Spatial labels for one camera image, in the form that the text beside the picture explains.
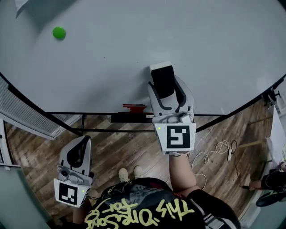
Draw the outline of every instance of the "person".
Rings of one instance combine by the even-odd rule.
[[[249,190],[273,190],[280,192],[286,188],[286,166],[285,162],[281,162],[276,169],[270,170],[262,180],[251,181],[249,186],[242,186]]]
[[[130,181],[120,169],[120,183],[107,188],[94,206],[86,198],[74,208],[69,229],[95,228],[194,228],[239,229],[240,223],[226,203],[197,186],[187,155],[169,156],[172,189],[156,178],[143,178],[142,168],[134,169]]]

